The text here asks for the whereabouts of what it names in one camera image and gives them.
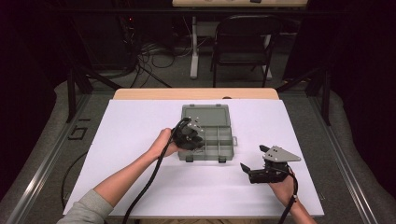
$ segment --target person's right hand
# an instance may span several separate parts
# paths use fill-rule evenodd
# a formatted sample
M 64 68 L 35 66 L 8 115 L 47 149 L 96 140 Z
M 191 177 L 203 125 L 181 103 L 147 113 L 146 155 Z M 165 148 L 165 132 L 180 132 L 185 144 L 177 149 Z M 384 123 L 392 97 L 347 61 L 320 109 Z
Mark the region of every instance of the person's right hand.
M 293 178 L 288 175 L 283 182 L 269 183 L 268 185 L 271 187 L 277 199 L 284 206 L 287 206 L 294 192 Z
M 294 193 L 293 177 L 288 175 L 283 182 L 268 184 L 274 192 L 277 199 L 286 207 L 289 204 L 290 198 Z M 300 200 L 296 199 L 293 203 L 290 213 L 297 224 L 315 224 L 317 223 L 311 216 L 309 216 Z

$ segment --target black chair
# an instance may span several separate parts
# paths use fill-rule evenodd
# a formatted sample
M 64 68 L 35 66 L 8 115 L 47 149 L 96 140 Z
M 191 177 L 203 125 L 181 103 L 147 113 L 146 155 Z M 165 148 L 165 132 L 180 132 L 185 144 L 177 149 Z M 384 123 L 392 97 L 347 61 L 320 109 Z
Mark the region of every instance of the black chair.
M 217 65 L 264 66 L 265 86 L 275 40 L 282 30 L 280 18 L 270 15 L 236 15 L 221 21 L 216 30 L 212 64 L 213 87 L 216 87 Z M 270 35 L 268 45 L 265 37 Z

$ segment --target black electronic device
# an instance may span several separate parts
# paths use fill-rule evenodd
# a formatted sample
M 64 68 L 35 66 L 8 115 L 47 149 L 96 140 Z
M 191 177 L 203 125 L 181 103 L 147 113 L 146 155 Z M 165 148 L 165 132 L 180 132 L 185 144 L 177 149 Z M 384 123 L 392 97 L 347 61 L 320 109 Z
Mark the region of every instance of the black electronic device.
M 172 132 L 175 133 L 173 140 L 180 148 L 195 150 L 204 145 L 203 138 L 198 136 L 198 132 L 204 132 L 198 123 L 198 119 L 184 118 L 180 125 L 176 126 Z
M 288 161 L 301 160 L 300 157 L 282 147 L 260 146 L 260 150 L 265 153 L 262 156 L 265 162 L 264 169 L 250 170 L 245 164 L 241 163 L 242 170 L 248 174 L 252 184 L 282 182 L 290 174 Z

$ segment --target white table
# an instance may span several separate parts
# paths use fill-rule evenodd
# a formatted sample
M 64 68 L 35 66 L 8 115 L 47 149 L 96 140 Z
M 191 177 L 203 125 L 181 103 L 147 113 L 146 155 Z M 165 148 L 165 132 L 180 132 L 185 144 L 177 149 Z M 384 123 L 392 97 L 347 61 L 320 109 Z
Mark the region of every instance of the white table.
M 307 0 L 262 0 L 260 3 L 251 3 L 249 0 L 173 0 L 173 7 L 305 7 Z M 200 24 L 196 17 L 192 17 L 192 58 L 190 78 L 198 78 L 199 50 L 197 48 L 197 36 L 200 34 Z M 201 25 L 202 34 L 214 35 L 217 24 L 214 22 L 203 22 Z M 267 80 L 272 78 L 271 69 L 268 70 Z
M 271 99 L 276 99 L 273 89 L 191 89 L 191 99 L 194 100 L 163 99 L 165 95 L 172 98 L 167 93 L 175 91 L 177 89 L 137 90 L 135 99 L 140 100 L 123 100 L 128 94 L 133 95 L 134 90 L 121 90 L 116 94 L 115 99 L 119 100 L 109 102 L 65 213 L 89 189 L 146 151 L 160 129 L 175 126 L 183 105 L 224 104 L 230 109 L 233 135 L 238 138 L 233 160 L 189 163 L 180 161 L 177 154 L 164 159 L 157 177 L 131 217 L 279 217 L 284 207 L 268 185 L 250 184 L 240 168 L 240 162 L 252 169 L 262 168 L 259 145 L 278 145 L 302 158 L 302 161 L 290 163 L 299 180 L 300 199 L 312 216 L 324 215 L 283 102 L 242 99 L 265 98 L 268 93 Z M 155 92 L 157 96 L 149 98 L 159 97 L 161 100 L 141 100 L 144 98 L 142 94 Z M 197 95 L 212 99 L 196 100 Z M 215 95 L 232 96 L 233 99 L 213 99 L 217 98 Z M 154 164 L 142 174 L 111 216 L 124 216 L 130 203 L 146 185 L 153 168 Z

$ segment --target dark background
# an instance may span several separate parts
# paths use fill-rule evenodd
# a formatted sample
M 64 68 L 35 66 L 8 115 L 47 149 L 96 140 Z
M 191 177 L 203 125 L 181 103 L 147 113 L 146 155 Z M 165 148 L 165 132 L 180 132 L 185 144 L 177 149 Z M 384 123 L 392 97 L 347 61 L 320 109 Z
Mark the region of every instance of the dark background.
M 310 1 L 312 8 L 337 9 L 344 1 Z M 34 1 L 8 1 L 0 5 L 0 90 L 2 138 L 0 146 L 0 198 L 18 175 L 41 134 L 56 95 L 53 89 L 66 80 L 69 70 L 46 14 Z M 344 101 L 353 140 L 378 182 L 396 196 L 393 181 L 396 137 L 396 5 L 379 0 L 361 22 L 350 27 L 351 41 L 332 70 L 332 90 Z M 53 21 L 81 63 L 91 66 L 86 46 L 69 21 Z M 329 52 L 341 21 L 303 21 L 285 71 L 294 78 L 317 66 Z

